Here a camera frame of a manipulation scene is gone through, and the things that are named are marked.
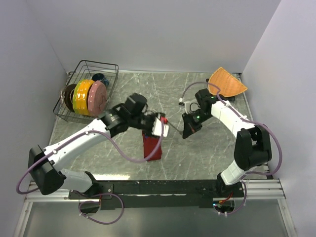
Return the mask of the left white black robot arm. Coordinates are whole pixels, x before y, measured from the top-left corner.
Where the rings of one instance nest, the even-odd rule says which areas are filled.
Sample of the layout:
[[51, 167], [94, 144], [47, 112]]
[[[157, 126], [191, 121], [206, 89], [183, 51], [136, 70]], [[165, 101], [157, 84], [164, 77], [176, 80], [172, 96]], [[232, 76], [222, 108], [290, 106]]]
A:
[[163, 116], [146, 114], [143, 109], [147, 99], [134, 93], [120, 103], [106, 110], [86, 127], [70, 137], [44, 149], [36, 146], [30, 150], [28, 173], [35, 181], [42, 195], [49, 195], [58, 189], [80, 192], [86, 198], [93, 198], [101, 188], [94, 176], [88, 172], [65, 169], [65, 165], [89, 148], [127, 131], [130, 127], [164, 137]]

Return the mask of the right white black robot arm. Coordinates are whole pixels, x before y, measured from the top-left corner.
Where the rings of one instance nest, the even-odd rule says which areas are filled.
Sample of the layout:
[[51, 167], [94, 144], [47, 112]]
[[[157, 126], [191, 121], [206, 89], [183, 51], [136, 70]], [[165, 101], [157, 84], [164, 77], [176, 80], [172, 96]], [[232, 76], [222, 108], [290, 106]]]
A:
[[263, 126], [246, 122], [246, 117], [236, 111], [229, 101], [218, 100], [208, 89], [199, 90], [195, 97], [199, 108], [182, 114], [182, 138], [186, 139], [200, 131], [202, 123], [212, 117], [224, 124], [236, 138], [234, 160], [217, 175], [216, 180], [217, 194], [227, 197], [233, 191], [233, 185], [248, 171], [271, 160], [270, 135]]

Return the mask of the dark red cloth napkin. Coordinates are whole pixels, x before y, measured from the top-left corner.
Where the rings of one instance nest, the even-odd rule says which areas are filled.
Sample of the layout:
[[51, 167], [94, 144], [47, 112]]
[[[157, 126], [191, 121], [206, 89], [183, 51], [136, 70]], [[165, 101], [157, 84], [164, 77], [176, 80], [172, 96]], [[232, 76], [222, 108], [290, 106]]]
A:
[[[152, 136], [151, 138], [145, 140], [144, 134], [147, 134], [145, 131], [142, 130], [142, 138], [143, 138], [143, 156], [146, 158], [147, 156], [150, 155], [150, 153], [154, 150], [156, 145], [158, 144], [159, 137], [157, 136]], [[155, 161], [155, 160], [160, 160], [162, 156], [162, 148], [161, 145], [159, 145], [158, 149], [156, 152], [153, 154], [153, 156], [148, 159], [147, 161]]]

